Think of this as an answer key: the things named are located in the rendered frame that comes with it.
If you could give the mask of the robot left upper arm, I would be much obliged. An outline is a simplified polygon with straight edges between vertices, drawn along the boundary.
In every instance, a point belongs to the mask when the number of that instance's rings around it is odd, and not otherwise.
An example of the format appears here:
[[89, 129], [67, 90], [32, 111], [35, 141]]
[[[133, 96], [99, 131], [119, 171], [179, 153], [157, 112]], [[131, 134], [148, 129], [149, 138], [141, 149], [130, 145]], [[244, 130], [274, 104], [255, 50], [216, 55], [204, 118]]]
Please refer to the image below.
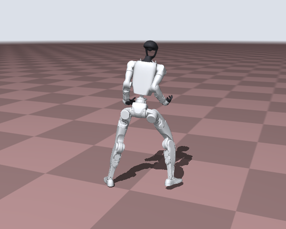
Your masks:
[[132, 86], [132, 76], [133, 76], [133, 69], [134, 69], [134, 64], [136, 63], [136, 61], [129, 61], [127, 63], [127, 69], [126, 69], [126, 74], [125, 74], [125, 81], [124, 81], [124, 88], [128, 88], [130, 89]]

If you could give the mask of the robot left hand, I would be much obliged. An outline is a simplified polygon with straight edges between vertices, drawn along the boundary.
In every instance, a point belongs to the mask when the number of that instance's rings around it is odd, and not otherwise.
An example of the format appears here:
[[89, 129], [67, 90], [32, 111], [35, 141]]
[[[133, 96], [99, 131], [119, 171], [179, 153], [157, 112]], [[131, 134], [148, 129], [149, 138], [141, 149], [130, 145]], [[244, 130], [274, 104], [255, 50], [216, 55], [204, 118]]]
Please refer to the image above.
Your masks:
[[[135, 97], [136, 98], [136, 97]], [[127, 104], [127, 105], [132, 105], [133, 104], [133, 102], [135, 102], [135, 98], [133, 98], [132, 100], [130, 100], [130, 101], [127, 101], [125, 104]]]

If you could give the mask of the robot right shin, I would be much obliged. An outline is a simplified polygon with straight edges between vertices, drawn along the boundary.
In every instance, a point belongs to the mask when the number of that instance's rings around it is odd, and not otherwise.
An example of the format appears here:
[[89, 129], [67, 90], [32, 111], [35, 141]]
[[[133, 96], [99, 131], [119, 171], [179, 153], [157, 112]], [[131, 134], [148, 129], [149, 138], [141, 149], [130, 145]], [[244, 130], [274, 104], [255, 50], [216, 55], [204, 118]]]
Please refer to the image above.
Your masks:
[[164, 150], [163, 154], [167, 166], [168, 178], [170, 177], [170, 179], [173, 180], [175, 157], [176, 157], [175, 143], [173, 142], [173, 140], [167, 141], [167, 150]]

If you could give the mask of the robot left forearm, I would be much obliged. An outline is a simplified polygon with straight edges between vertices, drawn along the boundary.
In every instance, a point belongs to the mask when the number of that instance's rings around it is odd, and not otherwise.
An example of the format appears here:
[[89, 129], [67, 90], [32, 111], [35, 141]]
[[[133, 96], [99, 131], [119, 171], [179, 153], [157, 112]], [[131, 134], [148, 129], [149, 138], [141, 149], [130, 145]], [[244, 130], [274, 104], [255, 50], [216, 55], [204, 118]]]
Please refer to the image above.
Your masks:
[[129, 99], [130, 99], [130, 89], [123, 87], [123, 103], [125, 104], [127, 101], [130, 101]]

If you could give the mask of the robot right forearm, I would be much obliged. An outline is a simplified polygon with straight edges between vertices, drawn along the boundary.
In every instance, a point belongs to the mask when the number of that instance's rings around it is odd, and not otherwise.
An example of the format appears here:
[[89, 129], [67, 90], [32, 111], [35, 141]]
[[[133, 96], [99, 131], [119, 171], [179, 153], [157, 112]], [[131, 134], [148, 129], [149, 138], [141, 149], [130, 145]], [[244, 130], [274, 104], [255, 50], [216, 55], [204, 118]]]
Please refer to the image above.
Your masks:
[[156, 93], [154, 93], [154, 96], [159, 100], [159, 102], [162, 103], [164, 106], [169, 104], [169, 102], [166, 101], [164, 95], [162, 94], [159, 85], [156, 85], [155, 90], [156, 90]]

